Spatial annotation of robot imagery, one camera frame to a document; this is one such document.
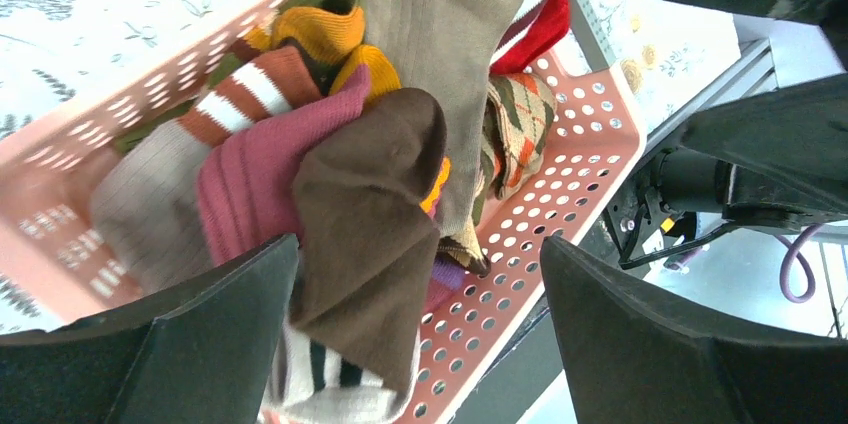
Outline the red bear sock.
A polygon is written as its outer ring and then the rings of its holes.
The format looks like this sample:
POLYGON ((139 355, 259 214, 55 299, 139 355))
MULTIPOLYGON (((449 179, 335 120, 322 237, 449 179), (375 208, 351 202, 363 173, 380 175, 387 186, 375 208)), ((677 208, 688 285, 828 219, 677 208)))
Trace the red bear sock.
POLYGON ((547 0, 527 34, 490 66, 490 73, 506 75, 522 72, 564 38, 569 28, 569 0, 547 0))

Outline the grey sock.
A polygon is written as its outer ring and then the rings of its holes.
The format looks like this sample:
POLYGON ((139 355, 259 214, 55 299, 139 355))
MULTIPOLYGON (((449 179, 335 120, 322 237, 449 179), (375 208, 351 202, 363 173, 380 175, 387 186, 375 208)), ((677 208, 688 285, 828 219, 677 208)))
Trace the grey sock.
POLYGON ((200 166, 233 134, 319 100, 313 68, 295 41, 259 55, 156 127, 93 191, 94 227, 145 292, 212 268, 194 193, 200 166))
POLYGON ((436 213, 444 236, 471 215, 490 65, 516 42, 541 0, 365 0, 365 40, 402 85, 442 106, 450 177, 436 213))

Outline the magenta yellow sock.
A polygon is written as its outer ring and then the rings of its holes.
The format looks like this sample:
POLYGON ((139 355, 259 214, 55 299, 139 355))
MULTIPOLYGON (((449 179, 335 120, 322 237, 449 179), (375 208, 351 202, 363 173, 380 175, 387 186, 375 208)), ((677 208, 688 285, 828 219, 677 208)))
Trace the magenta yellow sock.
POLYGON ((450 164, 438 102, 417 88, 374 103, 365 65, 335 94, 238 132, 196 184, 216 263, 294 234, 314 279, 428 275, 450 164))
POLYGON ((438 254, 428 283, 424 313, 438 309, 464 285, 466 271, 452 257, 438 254))

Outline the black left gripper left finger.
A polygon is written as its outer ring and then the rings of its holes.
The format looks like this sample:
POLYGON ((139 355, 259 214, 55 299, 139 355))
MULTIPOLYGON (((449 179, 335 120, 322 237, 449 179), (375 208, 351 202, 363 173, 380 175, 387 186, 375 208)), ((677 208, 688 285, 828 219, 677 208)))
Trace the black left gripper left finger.
POLYGON ((5 423, 252 423, 298 266, 285 235, 130 304, 1 339, 5 423))

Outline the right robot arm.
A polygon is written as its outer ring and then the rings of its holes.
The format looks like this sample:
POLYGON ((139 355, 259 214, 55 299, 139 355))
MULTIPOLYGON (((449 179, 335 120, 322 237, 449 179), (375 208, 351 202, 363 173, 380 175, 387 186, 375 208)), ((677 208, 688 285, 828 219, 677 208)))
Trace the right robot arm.
MULTIPOLYGON (((840 62, 847 59, 847 0, 665 0, 818 27, 840 62)), ((681 145, 725 166, 727 219, 784 229, 847 216, 845 74, 700 111, 681 145)))

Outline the dark brown sock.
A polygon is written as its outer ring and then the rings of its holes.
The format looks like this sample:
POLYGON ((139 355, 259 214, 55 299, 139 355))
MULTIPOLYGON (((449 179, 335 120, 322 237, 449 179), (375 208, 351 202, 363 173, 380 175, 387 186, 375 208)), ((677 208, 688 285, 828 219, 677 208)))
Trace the dark brown sock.
POLYGON ((410 402, 447 171, 442 110, 384 95, 294 180, 303 262, 263 405, 297 423, 390 423, 410 402))

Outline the cream patterned sock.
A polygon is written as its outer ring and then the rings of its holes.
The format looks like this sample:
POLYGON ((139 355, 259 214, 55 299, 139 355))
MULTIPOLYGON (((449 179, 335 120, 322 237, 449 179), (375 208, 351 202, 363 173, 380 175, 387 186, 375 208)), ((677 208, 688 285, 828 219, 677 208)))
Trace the cream patterned sock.
POLYGON ((479 276, 491 262, 476 234, 487 200, 516 194, 542 164, 557 102, 541 78, 514 73, 490 78, 481 131, 480 164, 471 215, 464 228, 440 240, 437 254, 479 276))

